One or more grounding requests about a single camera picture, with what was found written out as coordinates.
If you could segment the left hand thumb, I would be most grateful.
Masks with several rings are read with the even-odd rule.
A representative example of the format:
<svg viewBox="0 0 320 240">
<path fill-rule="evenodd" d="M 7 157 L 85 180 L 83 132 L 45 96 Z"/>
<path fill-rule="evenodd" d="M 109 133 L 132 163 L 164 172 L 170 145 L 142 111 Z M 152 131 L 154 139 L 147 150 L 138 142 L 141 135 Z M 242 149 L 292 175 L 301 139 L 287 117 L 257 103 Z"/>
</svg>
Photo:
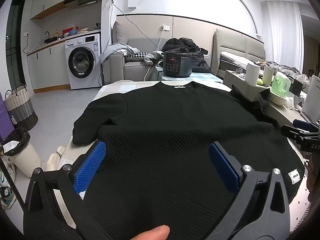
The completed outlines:
<svg viewBox="0 0 320 240">
<path fill-rule="evenodd" d="M 158 226 L 152 230 L 138 234 L 132 240 L 166 240 L 170 233 L 170 228 L 167 225 Z"/>
</svg>

